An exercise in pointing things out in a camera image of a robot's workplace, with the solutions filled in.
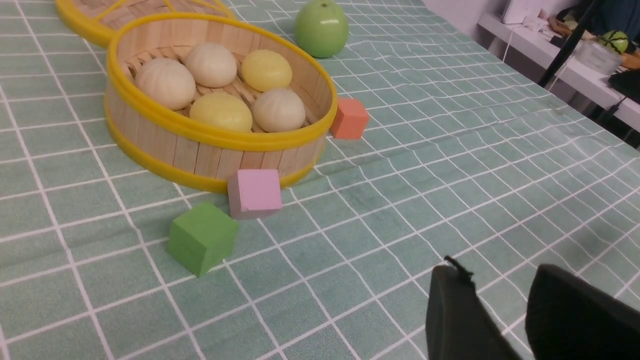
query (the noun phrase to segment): table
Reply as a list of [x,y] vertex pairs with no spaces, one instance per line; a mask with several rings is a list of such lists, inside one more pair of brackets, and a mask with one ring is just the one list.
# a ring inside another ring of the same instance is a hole
[[[227,4],[293,40],[302,2]],[[446,255],[524,359],[541,263],[640,309],[640,153],[421,0],[340,5],[349,44],[320,62],[367,108],[362,139],[328,136],[281,212],[242,221],[196,279],[169,224],[227,198],[127,158],[103,118],[104,49],[51,0],[0,1],[0,360],[426,360]]]
[[[552,45],[549,38],[542,33],[519,27],[521,25],[505,25],[497,15],[484,13],[478,25],[505,42],[509,40],[513,31],[510,46],[543,68],[547,68],[558,54],[559,49]],[[567,68],[562,73],[559,71],[556,76],[605,109],[616,104],[623,97],[607,86],[606,77],[573,58],[568,60]],[[615,116],[636,131],[640,130],[640,104],[635,101],[624,100]]]

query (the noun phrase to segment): black pole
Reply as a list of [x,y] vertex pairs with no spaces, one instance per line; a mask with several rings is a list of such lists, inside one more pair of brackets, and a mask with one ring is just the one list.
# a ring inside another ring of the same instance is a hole
[[578,45],[578,42],[580,42],[580,38],[582,38],[584,30],[587,28],[587,24],[591,22],[591,19],[596,15],[596,12],[600,9],[600,6],[602,6],[602,3],[604,3],[604,0],[592,0],[591,4],[587,8],[587,11],[584,12],[584,15],[580,19],[580,22],[578,22],[578,26],[575,27],[573,33],[571,33],[569,38],[566,39],[564,46],[562,46],[554,60],[551,62],[551,65],[549,65],[549,68],[545,71],[545,73],[542,75],[542,78],[540,78],[540,80],[538,81],[538,85],[540,85],[541,87],[545,87],[547,84],[549,84],[549,81],[551,81],[556,72],[569,58],[569,55],[571,55],[575,47]]

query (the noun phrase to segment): orange block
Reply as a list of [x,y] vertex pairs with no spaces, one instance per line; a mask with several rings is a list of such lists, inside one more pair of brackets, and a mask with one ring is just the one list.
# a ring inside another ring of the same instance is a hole
[[368,122],[369,113],[358,99],[339,97],[331,134],[336,139],[356,140],[362,137]]

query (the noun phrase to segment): pink block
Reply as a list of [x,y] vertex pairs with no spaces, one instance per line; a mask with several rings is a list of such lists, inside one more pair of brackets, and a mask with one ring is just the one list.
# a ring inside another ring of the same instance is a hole
[[227,191],[234,219],[268,217],[282,209],[278,170],[238,170],[227,181]]

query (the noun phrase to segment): apple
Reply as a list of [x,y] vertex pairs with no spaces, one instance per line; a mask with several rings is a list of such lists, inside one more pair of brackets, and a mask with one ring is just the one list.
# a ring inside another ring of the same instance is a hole
[[347,44],[347,15],[333,0],[311,0],[296,16],[293,37],[307,54],[315,58],[330,58]]

